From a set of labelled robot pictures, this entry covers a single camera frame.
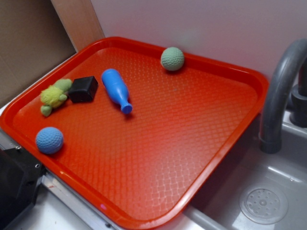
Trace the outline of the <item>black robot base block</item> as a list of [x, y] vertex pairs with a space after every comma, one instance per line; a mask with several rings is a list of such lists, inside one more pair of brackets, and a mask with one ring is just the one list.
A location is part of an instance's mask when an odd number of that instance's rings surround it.
[[0, 228], [8, 229], [36, 203], [44, 165], [22, 147], [0, 151]]

